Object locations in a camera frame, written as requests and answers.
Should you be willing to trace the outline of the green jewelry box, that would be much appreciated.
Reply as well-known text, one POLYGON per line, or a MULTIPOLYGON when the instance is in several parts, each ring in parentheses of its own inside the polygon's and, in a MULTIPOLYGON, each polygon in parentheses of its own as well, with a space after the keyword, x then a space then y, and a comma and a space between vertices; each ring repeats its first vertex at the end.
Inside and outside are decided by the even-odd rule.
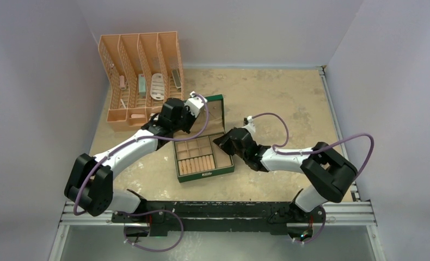
POLYGON ((213 141, 222 137, 225 131, 224 97, 221 94, 208 96, 208 124, 195 139, 182 141, 199 132, 205 124, 206 113, 199 114, 191 133, 178 132, 173 142, 176 177, 180 183, 233 173, 235 164, 232 156, 226 154, 213 141))

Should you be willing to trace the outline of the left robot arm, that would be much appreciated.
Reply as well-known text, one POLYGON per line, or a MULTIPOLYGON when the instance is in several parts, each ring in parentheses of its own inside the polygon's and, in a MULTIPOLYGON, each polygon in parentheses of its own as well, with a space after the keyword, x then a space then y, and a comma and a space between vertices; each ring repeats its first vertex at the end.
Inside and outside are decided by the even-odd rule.
POLYGON ((186 101, 169 98, 161 112, 126 141, 95 156, 78 156, 64 189, 65 197, 74 203, 74 215, 98 216, 110 210, 125 213, 132 222, 144 220, 143 198, 131 191, 114 191, 113 181, 140 158, 176 141, 176 132, 190 133, 202 111, 208 112, 207 99, 195 92, 186 101))

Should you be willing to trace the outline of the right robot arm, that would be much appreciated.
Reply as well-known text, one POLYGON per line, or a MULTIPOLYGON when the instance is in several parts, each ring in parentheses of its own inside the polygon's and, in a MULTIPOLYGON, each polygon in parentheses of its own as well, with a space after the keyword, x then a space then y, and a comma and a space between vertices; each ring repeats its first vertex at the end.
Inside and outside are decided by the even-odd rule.
POLYGON ((291 217, 303 221, 326 202, 340 203, 357 168, 325 142, 301 150, 275 150, 257 144, 246 128, 233 128, 213 143, 230 156, 237 155, 254 171, 289 171, 304 174, 310 186, 290 204, 291 217))

